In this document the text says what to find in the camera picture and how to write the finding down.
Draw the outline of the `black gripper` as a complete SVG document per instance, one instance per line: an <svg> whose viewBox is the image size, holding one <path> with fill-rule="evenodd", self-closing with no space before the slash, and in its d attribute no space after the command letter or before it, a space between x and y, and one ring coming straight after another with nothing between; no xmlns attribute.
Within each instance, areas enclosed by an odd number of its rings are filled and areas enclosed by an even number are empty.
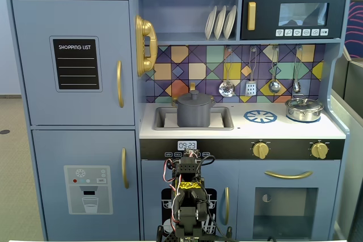
<svg viewBox="0 0 363 242"><path fill-rule="evenodd" d="M182 157L192 157L192 158L199 158L200 157L200 151L198 149L193 149L193 148L186 148L183 151L183 155Z"/></svg>

